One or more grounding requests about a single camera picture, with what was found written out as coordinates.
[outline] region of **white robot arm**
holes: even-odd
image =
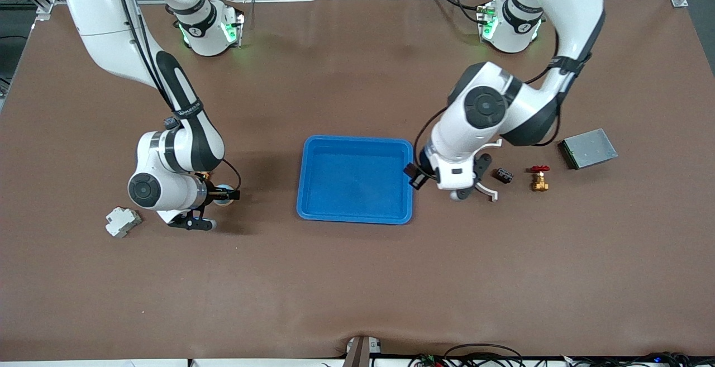
[[[176,58],[163,51],[146,30],[136,0],[67,0],[67,5],[97,65],[155,87],[174,113],[165,131],[141,137],[136,171],[128,183],[130,197],[139,206],[158,211],[172,227],[212,229],[215,223],[203,218],[205,205],[238,199],[239,192],[214,187],[196,174],[215,169],[223,161],[225,148]],[[217,36],[226,40],[223,33],[207,32],[205,41],[219,40]],[[195,209],[199,217],[193,216]]]
[[[541,89],[529,87],[490,62],[468,67],[449,94],[444,115],[432,129],[416,167],[406,169],[414,187],[432,178],[440,189],[471,190],[480,178],[475,174],[475,156],[493,136],[528,146],[547,135],[571,84],[590,58],[605,17],[603,0],[538,2],[559,36],[559,50]]]

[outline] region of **blue plastic tray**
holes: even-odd
[[[403,225],[412,217],[406,140],[314,135],[303,148],[296,209],[303,219]]]

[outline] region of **brown table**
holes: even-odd
[[[258,3],[245,47],[184,48],[163,6],[148,24],[174,54],[243,173],[243,199],[212,207],[216,232],[152,212],[127,238],[141,134],[158,93],[87,55],[66,7],[39,22],[0,118],[0,359],[321,357],[348,337],[384,351],[486,341],[526,355],[715,352],[713,77],[687,11],[606,0],[593,59],[561,138],[602,127],[620,158],[567,170],[554,146],[491,151],[516,174],[496,204],[433,184],[404,226],[307,222],[295,211],[311,135],[411,140],[467,65],[522,79],[554,49],[499,54],[427,0]],[[550,164],[551,190],[525,169]],[[233,182],[221,167],[217,180]]]

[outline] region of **gray box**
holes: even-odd
[[[576,170],[618,157],[602,128],[566,138],[561,142],[570,166]]]

